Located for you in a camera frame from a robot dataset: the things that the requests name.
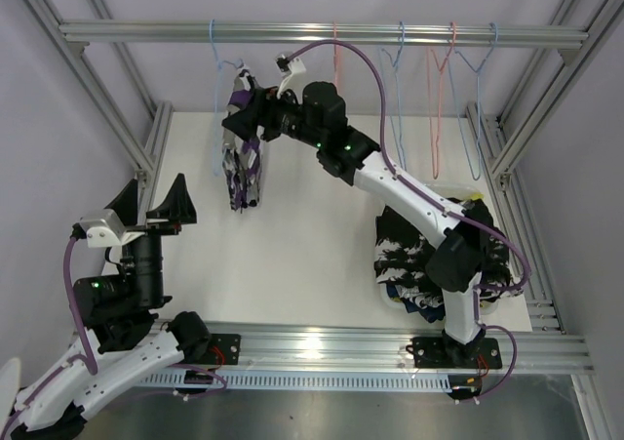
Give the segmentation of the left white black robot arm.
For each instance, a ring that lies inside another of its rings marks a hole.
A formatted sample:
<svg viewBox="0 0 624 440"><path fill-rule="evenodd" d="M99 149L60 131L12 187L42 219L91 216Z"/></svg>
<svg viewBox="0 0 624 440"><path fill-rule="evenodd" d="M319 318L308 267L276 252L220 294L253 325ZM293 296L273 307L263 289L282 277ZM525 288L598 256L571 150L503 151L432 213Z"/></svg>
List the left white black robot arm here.
<svg viewBox="0 0 624 440"><path fill-rule="evenodd" d="M164 290L162 239L194 224L197 213L184 174L155 209L138 215L138 185L130 180L102 210L72 227L63 281L78 337L45 375L17 392L1 433L7 439L74 439L88 420L137 382L178 363L198 363L212 335L194 311L182 311L156 335ZM75 245L121 251L115 273L71 278Z"/></svg>

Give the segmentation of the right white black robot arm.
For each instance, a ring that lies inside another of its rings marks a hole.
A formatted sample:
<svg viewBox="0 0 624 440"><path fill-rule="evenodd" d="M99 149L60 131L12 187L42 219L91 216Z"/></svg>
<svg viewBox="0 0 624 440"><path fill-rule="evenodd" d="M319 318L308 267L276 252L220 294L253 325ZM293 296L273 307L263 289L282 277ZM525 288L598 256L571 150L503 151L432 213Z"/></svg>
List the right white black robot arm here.
<svg viewBox="0 0 624 440"><path fill-rule="evenodd" d="M478 356L485 331L478 324L474 290L488 239L469 221L484 207L463 209L391 172L380 145L350 126L345 100L329 82L308 84L302 97L292 91L280 95L276 88L236 89L222 126L244 141L254 135L266 141L286 135L316 148L319 163L331 176L377 196L413 225L434 249L425 274L443 294L445 357L461 367Z"/></svg>

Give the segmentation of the purple grey patterned trousers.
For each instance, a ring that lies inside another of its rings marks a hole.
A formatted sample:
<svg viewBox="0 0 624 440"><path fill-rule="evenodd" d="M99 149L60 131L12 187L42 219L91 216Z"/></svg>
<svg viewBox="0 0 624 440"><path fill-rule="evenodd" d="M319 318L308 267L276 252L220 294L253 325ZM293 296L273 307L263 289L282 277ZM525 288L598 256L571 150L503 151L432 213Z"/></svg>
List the purple grey patterned trousers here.
<svg viewBox="0 0 624 440"><path fill-rule="evenodd" d="M257 83L250 69L241 62L233 82L233 90L226 106L227 115L245 108L251 101ZM242 213L260 202L262 168L259 137L241 140L229 130L222 136L222 169L225 173L230 209Z"/></svg>

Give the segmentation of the black white floral trousers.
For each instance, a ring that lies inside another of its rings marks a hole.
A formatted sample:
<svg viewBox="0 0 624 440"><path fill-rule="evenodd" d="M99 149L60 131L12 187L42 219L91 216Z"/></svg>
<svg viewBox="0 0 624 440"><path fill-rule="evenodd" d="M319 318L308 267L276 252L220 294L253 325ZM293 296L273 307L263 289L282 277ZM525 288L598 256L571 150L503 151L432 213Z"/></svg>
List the black white floral trousers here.
<svg viewBox="0 0 624 440"><path fill-rule="evenodd" d="M374 252L373 269L378 284L442 290L425 273L425 264L433 256L434 248L416 227L388 206L375 218ZM481 282L496 289L483 291L484 300L496 300L499 290L512 284L509 260L509 248L490 236Z"/></svg>

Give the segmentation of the pink wire hanger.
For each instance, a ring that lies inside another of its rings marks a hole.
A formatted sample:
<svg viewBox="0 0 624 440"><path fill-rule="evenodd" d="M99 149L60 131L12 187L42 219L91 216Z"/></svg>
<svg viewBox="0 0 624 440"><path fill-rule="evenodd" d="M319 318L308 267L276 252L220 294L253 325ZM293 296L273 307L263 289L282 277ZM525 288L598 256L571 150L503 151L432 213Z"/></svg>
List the pink wire hanger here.
<svg viewBox="0 0 624 440"><path fill-rule="evenodd" d="M337 23L334 21L332 23L332 39L337 40ZM333 45L333 83L336 88L339 90L340 88L340 47L337 45Z"/></svg>
<svg viewBox="0 0 624 440"><path fill-rule="evenodd" d="M441 171L440 167L440 140L442 130L442 108L444 101L444 75L449 65L449 57L454 50L457 30L456 23L449 25L451 37L448 40L448 49L440 60L432 47L426 48L426 79L427 79L427 108L430 135L431 172L436 180Z"/></svg>

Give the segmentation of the light blue wire hanger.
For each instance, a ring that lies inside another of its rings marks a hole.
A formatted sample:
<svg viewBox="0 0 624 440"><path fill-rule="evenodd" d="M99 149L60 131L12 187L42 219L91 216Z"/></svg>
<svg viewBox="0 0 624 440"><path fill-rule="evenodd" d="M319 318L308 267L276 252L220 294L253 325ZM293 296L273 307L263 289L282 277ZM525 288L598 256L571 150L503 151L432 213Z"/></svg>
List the light blue wire hanger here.
<svg viewBox="0 0 624 440"><path fill-rule="evenodd" d="M460 133L461 140L462 140L462 146L464 149L465 158L468 163L469 172L473 181L479 180L482 177L482 174L485 170L485 158L481 149L481 138L484 133L483 123L482 123L482 113L483 113L482 84L481 84L482 74L484 72L485 66L488 63L488 60L491 54L493 53L493 51L496 49L498 45L499 35L500 35L499 26L496 22L491 22L489 24L489 27L493 31L493 39L489 43L489 49L486 55L483 57L483 59L478 65L472 64L464 56L464 54L456 48L454 42L451 42L451 46L449 47L450 52L454 55L459 56L475 75L475 84L476 84L475 105L476 105L476 111L477 111L477 134L474 138L474 149L476 153L476 158L473 159L469 152L467 136L464 133L463 125L462 125L462 122L460 121L459 100L458 100L457 92L456 92L455 85L454 85L454 79L452 75L452 64L450 63L448 65L448 80L450 83L451 95L452 95L453 105L455 108L455 119L457 121L459 133Z"/></svg>
<svg viewBox="0 0 624 440"><path fill-rule="evenodd" d="M222 113L220 106L220 89L223 79L223 71L225 66L231 66L236 69L243 65L241 59L237 60L224 60L219 56L218 48L215 44L215 20L211 20L209 23L209 43L213 51L214 62L216 66L216 77L214 80L214 96L213 96L213 121L212 121L212 134L214 135L211 154L211 169L213 176L218 178L222 173L222 137L223 129L221 128L218 115Z"/></svg>

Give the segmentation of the navy blue trousers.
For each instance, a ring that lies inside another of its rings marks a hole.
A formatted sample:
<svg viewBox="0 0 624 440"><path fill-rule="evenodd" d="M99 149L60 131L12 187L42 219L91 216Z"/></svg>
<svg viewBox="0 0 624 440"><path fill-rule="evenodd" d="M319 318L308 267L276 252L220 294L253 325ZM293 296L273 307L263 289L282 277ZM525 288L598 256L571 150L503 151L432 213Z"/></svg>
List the navy blue trousers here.
<svg viewBox="0 0 624 440"><path fill-rule="evenodd" d="M408 314L416 314L419 315L422 319L424 319L427 323L435 323L437 321L442 321L445 318L445 305L442 308L438 309L417 309L409 303L403 303L401 300L396 298L391 298L386 290L386 294L390 301L394 303L398 303Z"/></svg>

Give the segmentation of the white newspaper print trousers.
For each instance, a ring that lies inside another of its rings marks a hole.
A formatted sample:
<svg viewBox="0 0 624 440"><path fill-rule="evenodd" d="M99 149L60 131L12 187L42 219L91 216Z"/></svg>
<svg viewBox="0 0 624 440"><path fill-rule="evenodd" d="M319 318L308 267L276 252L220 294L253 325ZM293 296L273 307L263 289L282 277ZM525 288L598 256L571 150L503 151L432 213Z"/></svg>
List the white newspaper print trousers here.
<svg viewBox="0 0 624 440"><path fill-rule="evenodd" d="M444 306L441 291L424 290L417 286L405 287L398 284L388 284L386 290L391 298L409 303L417 309L438 309Z"/></svg>

